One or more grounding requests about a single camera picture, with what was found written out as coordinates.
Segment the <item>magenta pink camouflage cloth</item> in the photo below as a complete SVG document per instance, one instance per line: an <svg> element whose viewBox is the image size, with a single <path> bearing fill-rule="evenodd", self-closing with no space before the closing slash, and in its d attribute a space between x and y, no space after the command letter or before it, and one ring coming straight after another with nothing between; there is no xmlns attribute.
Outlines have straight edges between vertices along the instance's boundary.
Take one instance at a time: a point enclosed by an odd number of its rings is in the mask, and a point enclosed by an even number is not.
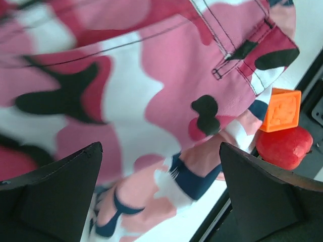
<svg viewBox="0 0 323 242"><path fill-rule="evenodd" d="M98 183L205 179L299 55L292 1L1 1L1 179L100 142Z"/></svg>

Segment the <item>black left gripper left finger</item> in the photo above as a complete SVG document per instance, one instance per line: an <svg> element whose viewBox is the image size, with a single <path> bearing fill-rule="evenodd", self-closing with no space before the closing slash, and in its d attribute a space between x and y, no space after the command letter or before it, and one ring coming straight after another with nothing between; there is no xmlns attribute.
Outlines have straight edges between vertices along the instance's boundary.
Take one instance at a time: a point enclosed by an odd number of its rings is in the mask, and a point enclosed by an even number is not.
<svg viewBox="0 0 323 242"><path fill-rule="evenodd" d="M80 241L102 161L95 142L1 182L1 241Z"/></svg>

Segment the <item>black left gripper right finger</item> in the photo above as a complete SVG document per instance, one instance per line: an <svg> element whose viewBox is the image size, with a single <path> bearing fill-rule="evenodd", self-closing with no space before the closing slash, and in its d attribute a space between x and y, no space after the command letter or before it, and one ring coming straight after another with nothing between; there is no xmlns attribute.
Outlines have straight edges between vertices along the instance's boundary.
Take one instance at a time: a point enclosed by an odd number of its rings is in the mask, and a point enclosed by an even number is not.
<svg viewBox="0 0 323 242"><path fill-rule="evenodd" d="M322 241L322 182L229 143L220 158L243 241Z"/></svg>

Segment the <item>light pink navy patterned cloth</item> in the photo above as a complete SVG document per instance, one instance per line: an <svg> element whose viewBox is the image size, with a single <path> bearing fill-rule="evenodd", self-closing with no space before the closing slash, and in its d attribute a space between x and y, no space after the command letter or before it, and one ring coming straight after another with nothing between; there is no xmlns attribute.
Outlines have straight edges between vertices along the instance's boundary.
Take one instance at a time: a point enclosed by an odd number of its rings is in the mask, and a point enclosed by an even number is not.
<svg viewBox="0 0 323 242"><path fill-rule="evenodd" d="M199 200L222 167L220 144L247 149L260 128L269 97L260 95L219 134L145 168L111 187L95 189L83 241L135 241Z"/></svg>

